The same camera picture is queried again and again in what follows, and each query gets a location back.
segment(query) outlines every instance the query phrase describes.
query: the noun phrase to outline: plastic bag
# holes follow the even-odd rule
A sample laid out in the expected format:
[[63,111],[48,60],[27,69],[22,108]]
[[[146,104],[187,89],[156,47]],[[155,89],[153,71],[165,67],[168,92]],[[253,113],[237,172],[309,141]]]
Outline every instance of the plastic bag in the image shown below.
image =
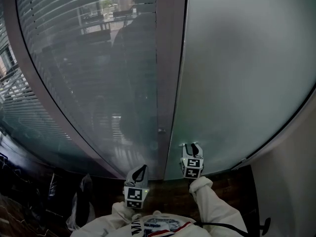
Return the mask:
[[63,169],[56,168],[50,182],[46,211],[60,217],[63,222],[71,214],[72,200],[79,180]]
[[92,180],[87,174],[81,181],[80,186],[73,198],[73,208],[71,216],[66,224],[70,231],[75,231],[85,224],[95,219],[92,197]]

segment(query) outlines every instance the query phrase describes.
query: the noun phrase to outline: wooden floor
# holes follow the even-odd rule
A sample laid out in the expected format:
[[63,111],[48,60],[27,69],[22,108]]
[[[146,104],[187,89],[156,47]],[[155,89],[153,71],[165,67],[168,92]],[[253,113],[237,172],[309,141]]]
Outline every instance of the wooden floor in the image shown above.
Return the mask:
[[[35,185],[38,185],[42,198],[48,195],[50,179],[54,169],[39,163],[28,162],[14,156],[16,167],[23,169],[25,176]],[[71,210],[72,197],[76,192],[74,187],[79,185],[83,175],[69,174],[68,196],[65,196],[66,204]],[[238,209],[243,216],[248,232],[252,236],[259,236],[259,214],[256,197],[255,184],[252,176],[251,167],[243,167],[236,171],[207,175],[213,181],[213,190],[219,198],[226,201],[232,207]],[[92,204],[95,209],[96,217],[111,213],[114,202],[123,201],[122,194],[123,181],[92,177],[93,199]],[[159,210],[165,213],[172,213],[191,217],[199,220],[198,207],[188,191],[188,181],[185,179],[171,181],[151,181],[149,182],[150,193],[146,198],[143,215],[152,214]],[[51,213],[45,212],[44,227],[41,228],[36,222],[24,221],[27,206],[23,199],[14,198],[16,201],[1,196],[0,199],[0,236],[65,236],[71,232],[66,229],[64,219]]]

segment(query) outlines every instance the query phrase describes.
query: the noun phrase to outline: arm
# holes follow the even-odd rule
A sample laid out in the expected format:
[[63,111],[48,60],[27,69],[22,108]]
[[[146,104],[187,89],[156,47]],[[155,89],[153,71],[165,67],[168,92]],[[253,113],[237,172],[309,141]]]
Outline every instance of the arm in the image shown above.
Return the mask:
[[[196,179],[190,185],[190,193],[198,205],[202,222],[224,223],[247,231],[245,223],[238,210],[221,200],[211,189],[212,181],[206,177]],[[210,234],[213,237],[237,237],[237,232],[224,227],[212,226]]]
[[71,237],[100,237],[119,229],[132,221],[135,212],[124,206],[124,202],[114,203],[112,214],[97,218],[71,234]]

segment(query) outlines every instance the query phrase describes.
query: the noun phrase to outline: dark floor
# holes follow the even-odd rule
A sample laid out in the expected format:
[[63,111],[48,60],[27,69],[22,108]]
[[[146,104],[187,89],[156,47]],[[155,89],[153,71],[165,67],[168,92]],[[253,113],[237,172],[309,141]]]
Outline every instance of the dark floor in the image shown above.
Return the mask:
[[[12,167],[22,169],[21,176],[23,179],[29,180],[32,187],[35,187],[35,190],[40,194],[40,198],[34,199],[37,195],[30,193],[29,184],[26,185],[25,182],[13,187],[11,192],[5,194],[6,196],[2,194],[0,199],[0,236],[21,237],[40,234],[68,237],[71,232],[67,230],[65,221],[71,211],[72,197],[83,175],[67,173],[64,176],[64,187],[62,188],[67,194],[62,196],[63,201],[49,204],[47,195],[54,169],[29,161],[19,155],[9,155],[8,158],[12,162]],[[247,166],[236,171],[207,175],[207,177],[213,181],[212,188],[219,198],[240,211],[248,232],[252,236],[259,236],[258,204],[251,167]],[[3,178],[0,176],[1,184],[4,182]],[[123,181],[92,177],[92,182],[92,204],[96,217],[110,214],[112,204],[124,200]],[[141,211],[142,214],[151,214],[153,211],[159,210],[199,220],[198,207],[188,192],[187,180],[151,181],[149,185],[151,190],[146,198],[144,209]],[[33,209],[39,208],[34,211],[42,215],[41,219],[34,219],[33,211],[27,208],[30,205],[33,206]],[[58,211],[58,207],[65,210],[64,217],[45,210]]]

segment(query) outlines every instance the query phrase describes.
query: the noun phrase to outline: white wall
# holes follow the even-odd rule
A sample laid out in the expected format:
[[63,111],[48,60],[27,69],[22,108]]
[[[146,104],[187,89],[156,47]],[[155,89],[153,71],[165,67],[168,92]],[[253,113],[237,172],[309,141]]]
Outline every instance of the white wall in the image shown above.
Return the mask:
[[316,109],[294,132],[251,164],[267,237],[316,235]]

